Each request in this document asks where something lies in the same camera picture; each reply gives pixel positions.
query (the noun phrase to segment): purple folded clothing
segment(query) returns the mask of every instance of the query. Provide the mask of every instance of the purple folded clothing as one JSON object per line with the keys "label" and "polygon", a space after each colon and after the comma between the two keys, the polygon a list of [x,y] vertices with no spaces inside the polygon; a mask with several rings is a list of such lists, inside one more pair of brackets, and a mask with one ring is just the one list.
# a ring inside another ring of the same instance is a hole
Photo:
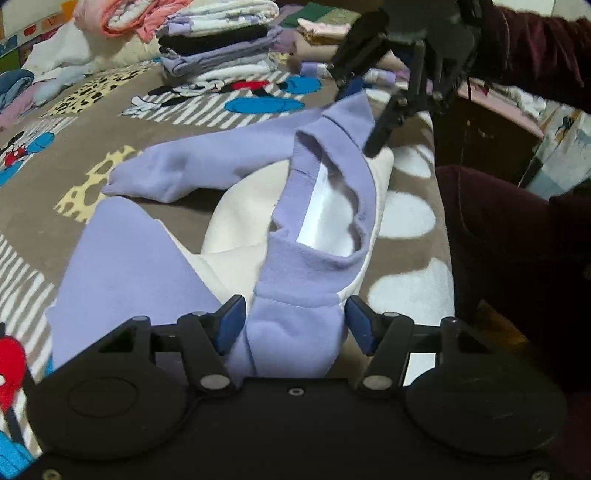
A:
{"label": "purple folded clothing", "polygon": [[160,59],[164,68],[175,77],[181,77],[187,73],[199,75],[214,69],[221,63],[268,52],[282,31],[283,29],[281,27],[273,27],[269,30],[266,37],[258,38],[257,40],[239,42],[228,45],[227,47],[218,48],[217,50],[189,56],[181,56],[169,51],[165,56],[161,56]]}

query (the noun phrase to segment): red cartoon graphic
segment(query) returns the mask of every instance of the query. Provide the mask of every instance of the red cartoon graphic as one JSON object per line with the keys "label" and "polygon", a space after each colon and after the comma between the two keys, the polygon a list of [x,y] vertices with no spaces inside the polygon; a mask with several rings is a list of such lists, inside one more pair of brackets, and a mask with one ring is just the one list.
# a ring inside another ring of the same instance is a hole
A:
{"label": "red cartoon graphic", "polygon": [[6,414],[21,389],[27,370],[22,345],[12,337],[0,338],[0,409]]}
{"label": "red cartoon graphic", "polygon": [[21,144],[16,150],[9,150],[6,153],[6,156],[4,157],[4,165],[6,168],[10,168],[19,158],[23,158],[26,155],[27,149],[25,148],[25,144]]}

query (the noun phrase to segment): dark red sleeve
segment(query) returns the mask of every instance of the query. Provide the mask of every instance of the dark red sleeve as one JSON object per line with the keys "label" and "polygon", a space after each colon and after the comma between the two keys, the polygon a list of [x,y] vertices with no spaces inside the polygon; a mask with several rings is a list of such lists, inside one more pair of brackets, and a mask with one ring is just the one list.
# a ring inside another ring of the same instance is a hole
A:
{"label": "dark red sleeve", "polygon": [[471,72],[591,112],[591,22],[496,7],[481,0],[482,41]]}

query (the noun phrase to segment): pink clothing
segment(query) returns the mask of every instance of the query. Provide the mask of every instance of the pink clothing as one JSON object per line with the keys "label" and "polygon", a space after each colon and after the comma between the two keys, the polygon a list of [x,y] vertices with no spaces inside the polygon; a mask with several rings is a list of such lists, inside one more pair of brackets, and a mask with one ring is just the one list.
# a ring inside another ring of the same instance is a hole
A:
{"label": "pink clothing", "polygon": [[149,42],[156,30],[191,0],[79,0],[74,9],[76,25],[104,37],[118,37],[135,30]]}
{"label": "pink clothing", "polygon": [[33,95],[43,82],[34,83],[25,89],[0,113],[0,132],[17,123],[20,116],[33,106]]}

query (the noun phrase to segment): cartoon character print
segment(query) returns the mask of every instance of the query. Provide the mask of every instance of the cartoon character print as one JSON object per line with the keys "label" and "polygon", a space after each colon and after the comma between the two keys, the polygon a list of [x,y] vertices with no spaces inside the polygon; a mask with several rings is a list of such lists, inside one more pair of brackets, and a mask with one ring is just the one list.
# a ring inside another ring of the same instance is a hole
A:
{"label": "cartoon character print", "polygon": [[[123,115],[135,115],[145,110],[157,110],[159,107],[169,107],[183,103],[190,98],[210,93],[220,95],[223,93],[235,92],[237,90],[248,90],[249,96],[241,96],[229,100],[224,104],[224,109],[241,114],[272,114],[283,112],[294,112],[305,107],[303,102],[292,98],[280,98],[269,94],[265,87],[271,85],[268,80],[236,80],[226,82],[214,80],[211,82],[189,83],[180,86],[160,86],[148,92],[148,95],[163,95],[173,93],[174,96],[163,103],[148,102],[139,96],[133,97],[132,106],[123,111]],[[290,76],[285,81],[276,84],[279,90],[292,95],[306,95],[316,92],[322,84],[316,78]]]}
{"label": "cartoon character print", "polygon": [[[56,137],[53,132],[43,132],[34,137],[27,145],[27,140],[31,138],[31,135],[35,134],[35,129],[26,135],[25,131],[21,131],[0,149],[0,187],[14,177],[25,162],[28,161],[29,155],[45,150]],[[25,142],[18,143],[23,137],[25,137]]]}
{"label": "cartoon character print", "polygon": [[0,476],[11,479],[33,462],[12,408],[16,394],[23,387],[25,378],[31,378],[31,373],[25,349],[16,339],[5,336],[4,329],[5,325],[0,324],[0,410],[10,437],[0,432]]}
{"label": "cartoon character print", "polygon": [[14,165],[14,163],[21,157],[27,155],[27,149],[25,148],[25,144],[21,144],[16,149],[11,149],[6,152],[6,156],[4,157],[4,166],[6,168],[10,168]]}

